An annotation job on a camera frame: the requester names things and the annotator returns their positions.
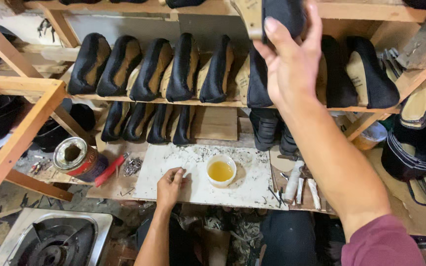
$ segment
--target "fingernail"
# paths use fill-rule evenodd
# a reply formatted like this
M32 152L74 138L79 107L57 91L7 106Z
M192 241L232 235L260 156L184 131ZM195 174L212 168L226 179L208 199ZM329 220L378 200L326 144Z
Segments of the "fingernail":
M268 32L275 32L277 29L277 21L272 17L266 17L264 20L265 28Z

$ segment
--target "human hand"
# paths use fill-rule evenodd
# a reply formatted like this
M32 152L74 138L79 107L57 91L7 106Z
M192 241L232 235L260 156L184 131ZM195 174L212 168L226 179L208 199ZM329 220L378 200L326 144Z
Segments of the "human hand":
M177 203L184 173L185 170L181 167L172 168L157 182L157 208L172 211Z
M315 83L321 58L323 25L314 1L309 1L305 9L308 33L301 45L292 39L284 25L271 17L266 17L264 28L276 50L254 41L256 50L267 64L269 97L279 110L300 102L303 97L316 98Z

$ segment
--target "wooden shelf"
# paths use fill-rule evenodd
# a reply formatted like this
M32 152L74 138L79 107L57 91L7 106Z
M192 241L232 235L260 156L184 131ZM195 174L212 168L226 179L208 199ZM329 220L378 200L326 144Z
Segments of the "wooden shelf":
M170 9L161 6L158 0L148 0L142 4L114 4L102 0L96 4L63 5L58 0L24 2L28 9L50 10L89 10L115 11L124 13L177 13L198 15L228 15L238 16L231 6L230 0L207 0L197 7ZM423 22L426 10L413 9L403 4L401 0L321 0L318 3L319 14L322 18L389 20Z
M84 100L105 100L105 101L123 101L123 102L133 102L127 96L110 96L110 97L101 97L97 94L79 94L79 95L68 95L68 98L71 99L84 99ZM179 105L199 105L199 106L223 106L223 107L247 107L238 100L226 100L219 104L212 103L202 103L198 99L191 99L181 102L169 102L167 99L157 98L149 103L156 104L179 104ZM399 107L391 107L387 109L367 109L366 107L352 106L347 108L328 108L329 111L348 111L348 112L369 112L369 113L382 113L382 114L398 114L400 112Z

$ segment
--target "maroon sleeve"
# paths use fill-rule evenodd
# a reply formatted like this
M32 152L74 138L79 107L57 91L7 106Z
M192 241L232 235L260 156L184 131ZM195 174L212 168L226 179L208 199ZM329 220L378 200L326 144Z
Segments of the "maroon sleeve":
M376 218L353 233L341 252L343 266L425 266L422 253L393 215Z

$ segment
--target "unfinished shoe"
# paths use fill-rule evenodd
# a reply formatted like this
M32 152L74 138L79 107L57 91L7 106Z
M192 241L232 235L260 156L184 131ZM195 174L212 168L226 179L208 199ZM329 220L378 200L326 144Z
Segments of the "unfinished shoe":
M297 144L295 144L295 140L290 134L290 130L287 125L284 123L282 128L282 137L280 139L279 151L282 155L292 156L295 151L298 149Z
M129 98L150 102L157 98L160 81L172 60L172 48L166 39L155 39L147 49L144 62L131 88Z
M382 71L373 44L365 38L347 38L351 55L346 72L356 88L358 105L389 108L399 103L400 95L394 82Z
M179 115L172 123L170 137L175 145L186 145L190 143L190 127L195 116L194 105L182 105Z
M171 104L157 104L154 117L147 127L146 140L151 144L164 143L166 140L167 123L172 114Z
M186 101L195 93L200 57L192 34L183 33L175 46L175 55L167 86L169 102Z
M113 101L109 108L103 133L101 133L102 141L113 142L119 139L131 114L131 105L134 108L135 103Z
M73 66L68 82L68 93L71 95L95 93L110 53L111 48L103 35L88 34L83 39Z
M327 107L357 106L358 95L342 64L338 42L329 35L323 35L321 50L326 61L326 71L321 74L326 84Z
M118 38L99 81L97 94L102 97L125 96L129 75L141 59L141 47L136 38L128 35Z
M400 111L400 121L409 128L426 126L426 80L405 100Z
M249 50L249 59L248 107L260 108L272 106L273 103L267 92L266 62L253 45Z
M137 103L123 131L123 139L128 142L139 140L144 131L146 122L149 121L153 113L154 104Z
M274 134L279 124L277 110L252 108L249 114L254 131L254 142L260 151L267 151L274 145Z
M197 90L200 102L221 103L226 99L228 75L233 64L234 54L231 40L221 37L213 56L198 73Z

